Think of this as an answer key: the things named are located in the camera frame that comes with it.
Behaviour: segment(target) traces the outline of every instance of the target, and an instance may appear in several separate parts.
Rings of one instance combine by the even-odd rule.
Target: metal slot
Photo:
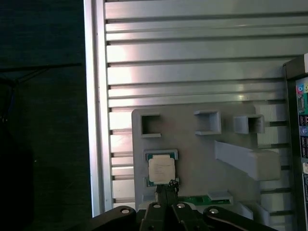
[[[301,145],[302,145],[302,147],[307,147],[307,140],[306,140],[306,137],[301,136],[300,139],[301,139]]]
[[[305,100],[302,95],[298,95],[297,105],[298,105],[298,111],[300,113],[305,112]]]

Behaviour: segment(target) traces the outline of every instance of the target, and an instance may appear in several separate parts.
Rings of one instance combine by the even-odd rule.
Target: green pcb
[[[207,195],[179,197],[179,201],[192,203],[194,205],[229,205],[230,204],[230,200],[212,201]]]

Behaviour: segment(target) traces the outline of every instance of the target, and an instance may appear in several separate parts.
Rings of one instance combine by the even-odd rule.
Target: gray 3d-printed holder
[[[280,157],[269,150],[248,148],[215,141],[215,157],[245,173],[254,180],[278,180],[281,174]]]
[[[234,132],[241,134],[264,133],[263,115],[238,115],[233,118]]]
[[[140,123],[141,123],[141,137],[142,138],[159,138],[161,137],[161,133],[158,131],[152,131],[149,128],[149,123],[157,123],[159,122],[160,115],[159,113],[145,113],[140,115]]]
[[[196,112],[207,112],[200,115]],[[210,116],[219,122],[221,134],[196,135],[196,131],[219,130],[219,125],[209,126]],[[253,105],[242,103],[196,103],[156,106],[136,109],[132,113],[134,181],[136,208],[154,197],[155,187],[148,186],[147,150],[176,149],[176,178],[180,180],[179,196],[208,195],[212,191],[228,190],[234,201],[259,201],[259,182],[245,172],[215,158],[215,140],[257,148],[257,134],[234,133],[233,118],[237,115],[254,115]],[[161,137],[144,139],[142,135],[160,133]]]
[[[193,113],[198,116],[201,123],[204,123],[205,128],[203,130],[196,131],[196,135],[218,135],[221,134],[221,121],[219,111],[195,111]]]

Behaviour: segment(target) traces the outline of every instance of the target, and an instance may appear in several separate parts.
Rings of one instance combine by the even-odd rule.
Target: black cable
[[[25,80],[22,80],[22,81],[18,81],[18,84],[21,84],[21,83],[25,83],[25,82],[27,82],[27,81],[29,81],[30,79],[33,79],[34,77],[36,77],[36,76],[38,76],[38,75],[40,75],[40,74],[43,74],[44,72],[46,72],[46,71],[48,71],[49,69],[45,69],[45,70],[42,70],[42,71],[36,71],[36,74],[35,75],[33,75],[33,76],[31,76],[31,77],[29,77],[29,78],[27,78],[27,79],[25,79]]]
[[[28,74],[25,74],[25,75],[23,75],[23,76],[17,78],[16,81],[19,82],[21,79],[23,79],[23,78],[25,78],[25,77],[27,77],[27,76],[30,76],[30,75],[32,75],[32,74],[35,74],[35,73],[37,73],[37,72],[39,72],[39,71],[40,71],[40,70],[35,70],[35,71],[32,71],[32,72],[30,72],[30,73],[28,73]]]

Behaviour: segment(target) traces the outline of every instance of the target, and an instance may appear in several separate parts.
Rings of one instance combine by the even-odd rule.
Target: plastic slot
[[[159,113],[141,115],[141,137],[142,138],[159,138],[161,133]]]
[[[221,134],[221,120],[219,111],[195,111],[193,113],[198,116],[200,130],[195,132],[196,135],[217,135]]]

